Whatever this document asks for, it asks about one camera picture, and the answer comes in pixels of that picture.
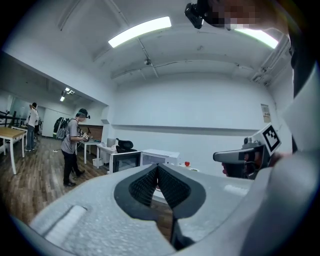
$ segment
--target fluorescent ceiling light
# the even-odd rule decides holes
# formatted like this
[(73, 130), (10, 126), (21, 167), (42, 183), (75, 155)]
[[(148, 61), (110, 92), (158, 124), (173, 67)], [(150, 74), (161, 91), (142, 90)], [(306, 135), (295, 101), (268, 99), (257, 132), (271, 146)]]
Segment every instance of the fluorescent ceiling light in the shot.
[(113, 47), (117, 47), (118, 45), (132, 39), (135, 37), (138, 37), (142, 34), (160, 30), (164, 28), (171, 27), (171, 22), (169, 17), (163, 17), (163, 18), (156, 18), (150, 21), (147, 21), (145, 23), (136, 25), (132, 28), (129, 28), (128, 30), (122, 32), (121, 34), (118, 34), (114, 38), (112, 38), (108, 43)]
[(278, 41), (274, 39), (272, 36), (268, 35), (266, 32), (262, 30), (253, 30), (253, 29), (235, 29), (241, 33), (244, 33), (248, 36), (251, 36), (259, 41), (265, 43), (270, 46), (272, 49), (276, 48), (278, 45)]

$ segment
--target microwave oven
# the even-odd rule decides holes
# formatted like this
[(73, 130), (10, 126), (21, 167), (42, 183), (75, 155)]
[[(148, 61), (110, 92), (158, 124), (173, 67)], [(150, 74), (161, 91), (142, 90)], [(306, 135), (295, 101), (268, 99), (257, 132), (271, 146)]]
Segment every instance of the microwave oven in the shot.
[(126, 169), (150, 164), (179, 164), (178, 152), (156, 149), (134, 151), (126, 153), (113, 153), (110, 156), (109, 173), (116, 173)]
[(141, 151), (140, 164), (142, 166), (150, 164), (172, 164), (177, 166), (179, 163), (178, 152), (163, 151), (157, 149), (147, 149)]

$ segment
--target gray t-shirt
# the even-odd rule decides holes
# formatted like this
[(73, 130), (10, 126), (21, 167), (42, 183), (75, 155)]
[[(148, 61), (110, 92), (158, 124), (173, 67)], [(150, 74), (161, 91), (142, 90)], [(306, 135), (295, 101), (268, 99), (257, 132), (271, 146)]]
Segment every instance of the gray t-shirt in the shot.
[(75, 119), (71, 119), (68, 125), (65, 128), (66, 137), (62, 141), (61, 150), (68, 153), (73, 154), (77, 148), (77, 142), (71, 141), (70, 137), (77, 137), (79, 136), (78, 133), (78, 122)]

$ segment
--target black chair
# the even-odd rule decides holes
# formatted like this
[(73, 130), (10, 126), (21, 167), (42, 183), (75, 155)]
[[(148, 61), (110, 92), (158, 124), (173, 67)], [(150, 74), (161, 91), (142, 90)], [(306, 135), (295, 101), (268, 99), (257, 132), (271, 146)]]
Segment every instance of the black chair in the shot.
[(133, 149), (134, 144), (130, 140), (121, 140), (116, 138), (118, 141), (118, 146), (115, 146), (118, 153), (135, 152), (137, 150)]

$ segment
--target wooden floor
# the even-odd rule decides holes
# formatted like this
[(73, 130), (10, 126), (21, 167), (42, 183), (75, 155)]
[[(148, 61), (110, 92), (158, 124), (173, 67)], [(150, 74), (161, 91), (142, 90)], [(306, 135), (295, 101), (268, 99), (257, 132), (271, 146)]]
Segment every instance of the wooden floor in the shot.
[[(43, 208), (58, 199), (74, 187), (63, 186), (64, 157), (60, 150), (61, 141), (39, 137), (35, 151), (25, 152), (22, 158), (21, 141), (13, 146), (17, 174), (11, 167), (10, 154), (0, 154), (0, 192), (8, 213), (28, 224)], [(83, 178), (74, 181), (77, 185), (94, 177), (107, 174), (107, 168), (99, 169), (92, 164), (93, 155), (87, 153), (84, 164), (84, 152), (80, 149), (77, 162), (80, 171), (85, 170)], [(172, 226), (172, 211), (163, 203), (152, 201), (151, 208), (159, 213), (158, 228), (169, 240)]]

